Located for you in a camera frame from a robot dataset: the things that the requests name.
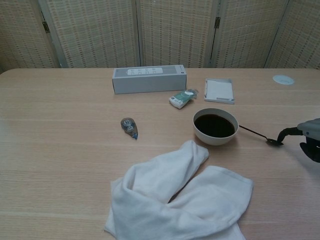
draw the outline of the bowl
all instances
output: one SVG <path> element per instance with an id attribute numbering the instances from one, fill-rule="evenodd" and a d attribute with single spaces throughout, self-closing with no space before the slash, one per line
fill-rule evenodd
<path id="1" fill-rule="evenodd" d="M 226 137 L 215 137 L 215 136 L 210 136 L 202 131 L 200 131 L 196 125 L 195 121 L 203 116 L 203 115 L 218 115 L 219 117 L 222 117 L 226 120 L 228 120 L 234 127 L 234 133 L 232 135 L 226 136 Z M 194 128 L 194 133 L 195 135 L 205 144 L 212 145 L 212 146 L 220 146 L 223 144 L 226 144 L 229 142 L 231 139 L 235 137 L 235 135 L 238 132 L 239 129 L 239 123 L 237 119 L 229 112 L 218 109 L 218 108 L 204 108 L 196 112 L 193 116 L 193 128 Z"/>

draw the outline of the metal spoon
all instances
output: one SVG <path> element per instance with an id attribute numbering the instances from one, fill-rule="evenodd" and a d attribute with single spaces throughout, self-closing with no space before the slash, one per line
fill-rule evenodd
<path id="1" fill-rule="evenodd" d="M 252 131 L 252 130 L 249 129 L 249 128 L 246 128 L 246 127 L 241 126 L 241 125 L 239 125 L 239 127 L 240 127 L 240 128 L 243 128 L 243 129 L 245 129 L 245 130 L 247 130 L 247 131 L 249 131 L 249 132 L 251 132 L 251 133 L 257 134 L 257 135 L 265 138 L 265 139 L 266 139 L 266 143 L 269 144 L 269 145 L 271 145 L 271 146 L 281 146 L 281 145 L 283 145 L 282 142 L 277 141 L 277 140 L 275 140 L 275 139 L 267 138 L 266 136 L 264 136 L 264 135 L 262 135 L 262 134 L 260 134 L 260 133 L 258 133 L 258 132 L 256 132 L 256 131 Z"/>

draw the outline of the white tray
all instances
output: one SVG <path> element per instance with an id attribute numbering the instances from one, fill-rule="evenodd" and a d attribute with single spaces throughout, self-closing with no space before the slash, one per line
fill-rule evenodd
<path id="1" fill-rule="evenodd" d="M 229 78 L 206 78 L 204 100 L 225 104 L 235 104 L 232 80 Z"/>

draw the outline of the white container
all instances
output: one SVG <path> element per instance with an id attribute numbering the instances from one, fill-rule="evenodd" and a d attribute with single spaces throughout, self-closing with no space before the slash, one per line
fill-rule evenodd
<path id="1" fill-rule="evenodd" d="M 227 137 L 214 137 L 214 136 L 209 136 L 209 135 L 201 132 L 199 129 L 197 129 L 197 127 L 195 125 L 195 121 L 200 116 L 207 115 L 207 114 L 214 114 L 214 115 L 218 115 L 224 119 L 227 119 L 230 123 L 232 123 L 232 125 L 234 127 L 234 134 L 227 136 Z M 204 109 L 198 111 L 197 113 L 195 113 L 195 115 L 193 116 L 193 128 L 194 128 L 195 135 L 202 142 L 204 142 L 205 144 L 213 145 L 213 146 L 219 146 L 219 145 L 226 144 L 227 142 L 229 142 L 231 139 L 234 138 L 234 136 L 238 132 L 239 123 L 238 123 L 237 119 L 231 113 L 229 113 L 227 111 L 224 111 L 224 110 L 218 109 L 218 108 L 204 108 Z"/>
<path id="2" fill-rule="evenodd" d="M 209 102 L 235 104 L 232 80 L 230 78 L 206 78 L 204 100 Z"/>
<path id="3" fill-rule="evenodd" d="M 187 72 L 183 65 L 115 68 L 112 84 L 115 94 L 185 90 Z"/>

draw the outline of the label on box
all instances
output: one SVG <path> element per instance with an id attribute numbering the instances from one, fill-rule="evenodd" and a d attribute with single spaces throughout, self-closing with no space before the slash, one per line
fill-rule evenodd
<path id="1" fill-rule="evenodd" d="M 128 69 L 127 73 L 129 76 L 135 75 L 146 75 L 146 74 L 163 74 L 162 67 L 146 67 L 146 68 L 133 68 Z"/>

